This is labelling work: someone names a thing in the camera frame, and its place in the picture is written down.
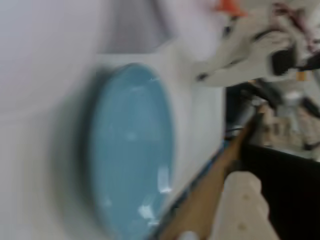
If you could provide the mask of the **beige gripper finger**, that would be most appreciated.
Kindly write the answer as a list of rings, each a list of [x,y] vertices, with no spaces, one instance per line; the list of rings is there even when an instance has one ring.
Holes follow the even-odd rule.
[[[209,87],[229,87],[258,78],[282,81],[288,73],[274,75],[271,58],[287,48],[288,25],[283,18],[241,18],[215,55],[195,64],[194,78]]]
[[[216,240],[276,240],[261,181],[248,171],[227,176],[214,219]]]

